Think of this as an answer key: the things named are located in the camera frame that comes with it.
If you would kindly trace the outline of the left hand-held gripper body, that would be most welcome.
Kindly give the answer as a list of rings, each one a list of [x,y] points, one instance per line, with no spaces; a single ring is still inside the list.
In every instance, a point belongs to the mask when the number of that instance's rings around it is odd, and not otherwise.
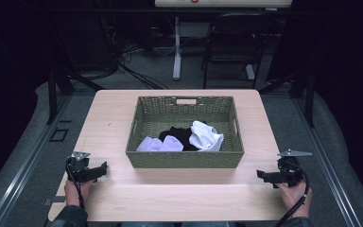
[[[89,152],[74,151],[66,160],[66,173],[68,180],[71,182],[85,183],[90,181],[89,170]]]

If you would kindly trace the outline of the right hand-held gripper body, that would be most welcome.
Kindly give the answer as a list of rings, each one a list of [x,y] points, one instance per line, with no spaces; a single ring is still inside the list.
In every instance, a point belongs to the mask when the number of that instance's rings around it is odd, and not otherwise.
[[[306,172],[301,168],[298,160],[301,156],[311,156],[311,152],[288,149],[279,153],[278,169],[280,177],[277,183],[286,183],[288,187],[307,180]]]

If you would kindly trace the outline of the person's left hand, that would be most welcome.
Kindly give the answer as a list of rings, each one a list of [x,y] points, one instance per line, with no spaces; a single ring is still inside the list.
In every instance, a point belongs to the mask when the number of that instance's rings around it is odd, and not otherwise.
[[[86,201],[90,194],[90,189],[93,186],[94,182],[89,181],[87,183],[81,183],[78,188],[80,192],[78,192],[75,184],[71,181],[67,181],[64,187],[65,190],[65,202],[67,205],[75,205],[80,206],[79,196]]]

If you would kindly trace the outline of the person's right hand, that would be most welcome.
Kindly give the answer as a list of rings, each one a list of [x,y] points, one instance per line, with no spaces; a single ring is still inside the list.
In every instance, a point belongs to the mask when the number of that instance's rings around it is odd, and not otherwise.
[[[281,191],[285,207],[290,210],[304,195],[306,183],[301,182],[292,187],[278,183],[277,186]],[[308,218],[310,214],[311,200],[312,189],[309,188],[303,204],[290,216],[290,218]]]

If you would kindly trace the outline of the black floor plate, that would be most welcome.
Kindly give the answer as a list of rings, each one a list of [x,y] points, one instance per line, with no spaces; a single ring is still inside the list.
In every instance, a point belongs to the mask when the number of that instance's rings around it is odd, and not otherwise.
[[[50,142],[63,142],[68,134],[68,129],[55,128],[49,141]]]

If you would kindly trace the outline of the lavender cloth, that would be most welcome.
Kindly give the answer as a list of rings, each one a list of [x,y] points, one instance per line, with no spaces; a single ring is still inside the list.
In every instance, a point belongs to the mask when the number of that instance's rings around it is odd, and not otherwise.
[[[137,151],[158,151],[163,142],[158,138],[147,136],[137,147]]]
[[[183,144],[176,137],[167,135],[159,151],[183,151]]]

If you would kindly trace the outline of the white cloth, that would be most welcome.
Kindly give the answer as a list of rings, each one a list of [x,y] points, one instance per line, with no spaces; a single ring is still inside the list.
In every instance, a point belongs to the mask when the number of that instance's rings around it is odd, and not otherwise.
[[[224,135],[207,124],[194,121],[191,126],[189,143],[196,147],[198,151],[220,151]]]

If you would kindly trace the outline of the black metal stand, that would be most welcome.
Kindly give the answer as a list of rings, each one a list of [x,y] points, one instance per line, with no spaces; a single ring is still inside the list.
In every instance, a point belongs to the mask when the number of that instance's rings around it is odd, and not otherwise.
[[[315,75],[309,69],[299,69],[296,72],[282,78],[277,79],[270,85],[259,90],[261,95],[267,94],[270,91],[282,86],[283,84],[292,81],[293,85],[289,90],[291,98],[299,98],[303,92],[305,94],[304,118],[311,128],[314,128],[313,109],[315,96]]]
[[[48,76],[49,118],[47,124],[51,124],[58,114],[57,88],[65,96],[71,96],[75,92],[70,79],[75,79],[95,91],[103,90],[103,87],[90,81],[74,70],[65,67],[56,67]]]

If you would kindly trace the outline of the black cloth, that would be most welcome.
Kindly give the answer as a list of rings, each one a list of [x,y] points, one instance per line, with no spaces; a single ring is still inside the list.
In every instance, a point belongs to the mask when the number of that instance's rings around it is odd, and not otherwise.
[[[174,136],[181,142],[181,144],[183,145],[183,151],[198,150],[198,148],[193,146],[189,141],[189,138],[192,135],[192,131],[190,128],[185,129],[185,128],[171,127],[168,131],[162,131],[159,134],[159,139],[163,142],[168,135]]]

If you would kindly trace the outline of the green woven basket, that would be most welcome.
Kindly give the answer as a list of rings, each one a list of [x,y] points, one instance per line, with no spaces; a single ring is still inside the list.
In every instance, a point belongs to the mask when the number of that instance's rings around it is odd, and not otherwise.
[[[203,120],[225,135],[219,151],[139,151],[140,142],[172,127]],[[244,154],[231,96],[140,96],[126,155],[135,168],[236,168]]]

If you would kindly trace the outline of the black folding chair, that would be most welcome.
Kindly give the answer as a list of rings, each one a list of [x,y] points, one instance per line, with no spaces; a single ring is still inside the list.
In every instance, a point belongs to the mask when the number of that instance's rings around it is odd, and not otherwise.
[[[202,87],[206,88],[208,64],[239,64],[245,70],[254,65],[254,88],[262,65],[268,38],[275,28],[275,20],[265,14],[224,13],[208,26],[201,68]]]

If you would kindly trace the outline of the white desk with legs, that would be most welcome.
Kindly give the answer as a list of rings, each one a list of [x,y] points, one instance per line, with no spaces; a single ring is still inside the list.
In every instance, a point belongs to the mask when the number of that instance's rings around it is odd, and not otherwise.
[[[242,8],[262,8],[262,9],[283,9],[290,8],[293,0],[155,0],[155,7],[159,8],[173,8],[173,9],[242,9]],[[175,25],[175,61],[173,70],[173,79],[179,80],[181,78],[181,34],[180,34],[180,21],[176,17]]]

